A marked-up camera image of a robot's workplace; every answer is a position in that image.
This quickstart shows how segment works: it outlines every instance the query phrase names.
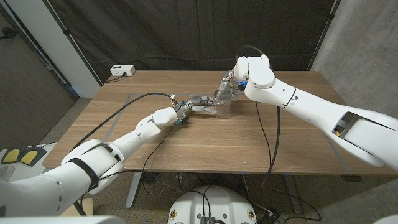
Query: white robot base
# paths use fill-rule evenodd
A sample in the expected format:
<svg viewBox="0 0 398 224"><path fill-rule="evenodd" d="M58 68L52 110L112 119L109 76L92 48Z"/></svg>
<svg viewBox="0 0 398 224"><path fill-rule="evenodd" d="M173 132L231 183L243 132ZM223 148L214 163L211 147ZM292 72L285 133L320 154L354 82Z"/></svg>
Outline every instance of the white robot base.
<svg viewBox="0 0 398 224"><path fill-rule="evenodd" d="M253 207L240 194L226 187L207 185L197 187L177 199L170 209L167 223L214 222L254 224L257 220Z"/></svg>

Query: power strip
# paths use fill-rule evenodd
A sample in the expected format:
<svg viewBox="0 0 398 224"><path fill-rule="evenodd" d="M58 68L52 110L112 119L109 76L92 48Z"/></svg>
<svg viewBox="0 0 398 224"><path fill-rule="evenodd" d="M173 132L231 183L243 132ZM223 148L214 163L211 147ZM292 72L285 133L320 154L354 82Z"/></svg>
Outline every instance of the power strip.
<svg viewBox="0 0 398 224"><path fill-rule="evenodd" d="M127 76L132 76L136 72L136 68L133 65L113 65L111 73L113 76L122 76L126 72Z"/></svg>

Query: wooden table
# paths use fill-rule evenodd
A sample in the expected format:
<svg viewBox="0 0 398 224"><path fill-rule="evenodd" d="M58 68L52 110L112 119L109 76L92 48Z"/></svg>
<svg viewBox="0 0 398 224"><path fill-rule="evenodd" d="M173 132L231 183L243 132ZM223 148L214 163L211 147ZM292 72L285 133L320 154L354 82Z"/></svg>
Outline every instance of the wooden table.
<svg viewBox="0 0 398 224"><path fill-rule="evenodd" d="M132 77L107 83L61 138L44 160L46 167L57 167L70 149L100 122L132 100L148 92L175 94L177 101L195 95L212 95L223 72L138 71ZM276 72L276 77L326 100L344 104L337 92L318 72ZM171 106L164 96L147 96L127 107L112 131L113 118L89 139L108 141L135 129L136 124L157 109ZM271 154L275 148L276 107L259 103ZM281 134L273 174L374 175L396 173L384 166L374 167L337 147L333 151L323 134L314 126L281 111ZM170 127L141 147L126 161L126 170L141 170ZM188 124L175 128L148 160L146 170L170 172L265 173L269 167L266 147L256 107L243 92L233 102L230 119L210 114L191 114Z"/></svg>

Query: dark backdrop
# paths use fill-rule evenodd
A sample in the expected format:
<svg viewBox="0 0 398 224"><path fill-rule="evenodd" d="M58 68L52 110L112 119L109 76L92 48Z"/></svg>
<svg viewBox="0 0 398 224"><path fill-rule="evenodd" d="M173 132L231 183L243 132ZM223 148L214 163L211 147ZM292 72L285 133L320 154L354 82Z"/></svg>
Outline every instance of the dark backdrop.
<svg viewBox="0 0 398 224"><path fill-rule="evenodd" d="M259 47L275 70L306 70L333 0L50 3L104 82L113 65L229 70L242 45Z"/></svg>

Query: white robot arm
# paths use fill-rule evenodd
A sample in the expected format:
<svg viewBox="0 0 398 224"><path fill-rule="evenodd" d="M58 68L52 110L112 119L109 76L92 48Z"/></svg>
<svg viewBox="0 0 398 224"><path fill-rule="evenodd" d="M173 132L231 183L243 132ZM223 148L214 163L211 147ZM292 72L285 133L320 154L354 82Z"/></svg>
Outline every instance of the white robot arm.
<svg viewBox="0 0 398 224"><path fill-rule="evenodd" d="M0 180L0 217L60 215L86 191L95 194L122 171L125 161L142 145L155 139L160 130L200 105L212 104L209 97L196 96L175 108L157 110L144 118L132 132L113 142L87 141L70 152L62 165L36 177L14 182Z"/></svg>
<svg viewBox="0 0 398 224"><path fill-rule="evenodd" d="M248 81L245 95L279 106L313 124L352 155L374 166L398 171L398 120L350 106L338 105L275 78L267 56L240 57L229 77Z"/></svg>

